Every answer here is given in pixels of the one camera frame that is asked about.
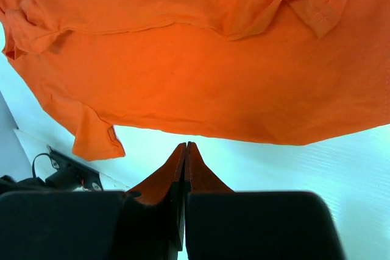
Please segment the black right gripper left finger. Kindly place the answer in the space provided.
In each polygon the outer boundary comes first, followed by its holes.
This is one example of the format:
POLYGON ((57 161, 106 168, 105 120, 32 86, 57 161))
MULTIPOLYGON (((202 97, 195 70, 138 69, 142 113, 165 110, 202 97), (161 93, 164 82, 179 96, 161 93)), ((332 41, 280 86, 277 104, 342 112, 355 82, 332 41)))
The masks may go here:
POLYGON ((128 191, 51 189, 1 178, 2 259, 176 259, 186 144, 128 191))

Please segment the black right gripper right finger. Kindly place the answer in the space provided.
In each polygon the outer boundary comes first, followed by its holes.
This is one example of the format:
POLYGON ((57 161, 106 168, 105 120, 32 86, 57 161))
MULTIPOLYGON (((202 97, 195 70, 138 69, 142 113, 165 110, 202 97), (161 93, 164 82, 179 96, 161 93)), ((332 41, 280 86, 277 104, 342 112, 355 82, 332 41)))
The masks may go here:
POLYGON ((308 191, 235 192, 185 155, 185 242, 189 259, 345 259, 328 206, 308 191))

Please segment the orange t shirt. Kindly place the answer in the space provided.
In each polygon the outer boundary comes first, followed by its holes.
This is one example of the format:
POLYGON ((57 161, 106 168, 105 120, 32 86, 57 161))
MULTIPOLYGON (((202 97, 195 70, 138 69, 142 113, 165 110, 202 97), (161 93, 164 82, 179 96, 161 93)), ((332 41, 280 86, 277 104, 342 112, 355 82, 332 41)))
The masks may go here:
POLYGON ((3 54, 86 160, 115 125, 300 146, 389 123, 389 0, 1 0, 3 54))

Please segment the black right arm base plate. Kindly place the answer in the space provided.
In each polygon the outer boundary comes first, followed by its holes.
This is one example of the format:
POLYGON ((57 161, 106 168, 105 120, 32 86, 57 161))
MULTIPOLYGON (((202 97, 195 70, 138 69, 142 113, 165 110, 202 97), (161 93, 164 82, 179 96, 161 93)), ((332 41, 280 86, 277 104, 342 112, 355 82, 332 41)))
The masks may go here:
POLYGON ((32 175, 37 178, 36 160, 46 156, 55 172, 43 180, 43 184, 51 189, 74 191, 82 188, 84 191, 103 191, 99 172, 84 166, 78 161, 49 148, 48 153, 39 153, 32 161, 32 175))

